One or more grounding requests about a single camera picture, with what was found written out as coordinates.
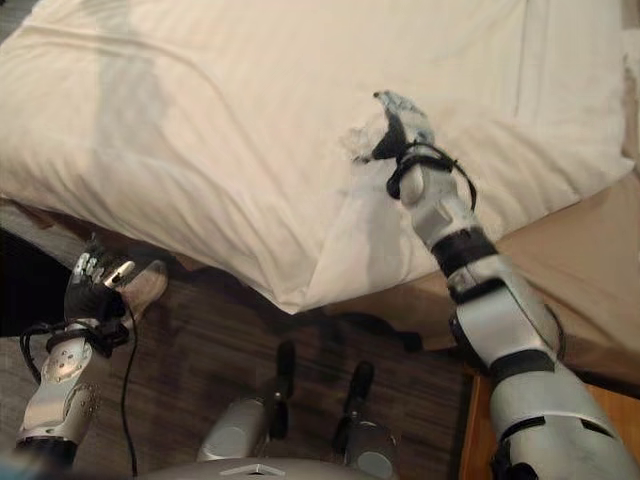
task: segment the robotic hand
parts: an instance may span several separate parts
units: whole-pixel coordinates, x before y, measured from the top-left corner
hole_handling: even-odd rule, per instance
[[[389,130],[374,159],[395,158],[387,190],[411,214],[457,304],[451,330],[470,363],[493,381],[491,419],[497,479],[633,479],[640,470],[582,382],[560,361],[553,313],[485,236],[458,196],[456,161],[433,145],[427,117],[385,91]]]

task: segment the pillow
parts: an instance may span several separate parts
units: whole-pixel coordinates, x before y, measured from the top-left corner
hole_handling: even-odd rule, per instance
[[[358,296],[435,269],[393,162],[352,162],[372,93],[429,115],[497,239],[630,170],[620,31],[599,0],[42,0],[0,46],[0,191],[289,312]]]

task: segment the shoe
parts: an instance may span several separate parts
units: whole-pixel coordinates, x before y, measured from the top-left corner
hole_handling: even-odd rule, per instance
[[[122,295],[122,299],[129,307],[122,319],[122,324],[129,331],[133,329],[134,319],[136,328],[140,327],[147,307],[162,296],[168,283],[165,263],[154,260],[140,273],[116,287],[116,291]]]

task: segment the black wire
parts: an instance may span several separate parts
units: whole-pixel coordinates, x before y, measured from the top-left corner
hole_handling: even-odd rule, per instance
[[[138,349],[138,327],[136,325],[136,319],[133,316],[131,307],[127,305],[127,310],[131,316],[131,324],[133,325],[133,349],[129,356],[129,363],[127,363],[127,370],[124,372],[124,380],[122,382],[122,394],[120,396],[120,416],[122,417],[122,430],[124,430],[124,436],[127,441],[127,449],[129,450],[129,458],[131,459],[131,475],[138,476],[138,459],[136,457],[136,448],[133,444],[133,438],[129,431],[129,423],[127,422],[127,387],[129,386],[129,375],[131,374],[131,365],[133,365],[133,358]]]
[[[53,333],[56,330],[64,328],[65,323],[60,322],[53,325],[48,323],[37,323],[31,325],[20,334],[20,351],[24,358],[24,363],[29,368],[31,376],[38,385],[42,382],[42,376],[40,375],[40,369],[36,366],[33,356],[31,355],[31,337],[33,335],[43,335],[45,333]]]
[[[465,172],[464,169],[462,168],[462,165],[460,165],[457,159],[451,158],[449,154],[447,154],[447,152],[436,147],[435,145],[427,144],[427,146],[429,148],[432,148],[436,152],[438,152],[444,159],[450,161],[453,168],[455,168],[458,172],[460,172],[460,174],[467,181],[467,186],[469,187],[469,195],[471,196],[471,211],[475,211],[476,202],[478,200],[478,190],[476,189],[476,186],[474,185],[473,180],[471,180],[469,175],[467,175],[467,172]]]

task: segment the black cable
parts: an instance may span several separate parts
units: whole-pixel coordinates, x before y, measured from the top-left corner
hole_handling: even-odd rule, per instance
[[[120,416],[122,417],[122,430],[124,430],[124,436],[127,441],[127,449],[129,450],[129,458],[131,459],[131,475],[138,476],[138,459],[136,457],[136,448],[133,445],[133,438],[129,431],[129,423],[127,422],[127,387],[129,386],[129,375],[131,374],[131,366],[133,365],[133,358],[135,357],[136,350],[138,349],[138,327],[136,325],[136,319],[133,316],[131,307],[127,305],[127,310],[131,316],[131,324],[133,325],[133,349],[129,356],[129,363],[127,363],[127,370],[124,372],[124,380],[122,382],[122,395],[120,396]]]
[[[430,148],[440,156],[437,157],[424,154],[413,155],[408,158],[405,156],[408,148],[419,145]],[[469,195],[471,197],[471,211],[475,211],[478,199],[478,190],[471,180],[471,177],[467,175],[467,172],[464,171],[458,160],[451,158],[444,150],[426,142],[413,142],[408,144],[405,147],[405,152],[396,158],[396,169],[393,171],[393,174],[391,174],[389,180],[387,180],[387,193],[392,198],[395,198],[396,200],[400,199],[400,181],[402,180],[402,177],[404,177],[415,165],[425,165],[429,168],[444,170],[447,172],[452,172],[454,169],[457,170],[467,181]]]
[[[551,317],[555,320],[556,326],[558,327],[558,360],[564,360],[564,356],[567,353],[567,337],[564,333],[564,328],[562,328],[562,323],[560,323],[560,318],[556,315],[556,312],[549,305],[545,305],[547,311],[551,315]]]
[[[56,330],[64,328],[64,326],[64,322],[56,323],[53,325],[50,325],[48,323],[37,323],[35,325],[31,325],[20,334],[20,351],[22,352],[24,363],[29,368],[31,376],[38,385],[40,385],[42,377],[40,375],[40,369],[36,366],[33,356],[31,355],[31,337],[33,335],[44,335],[45,333],[53,333]]]

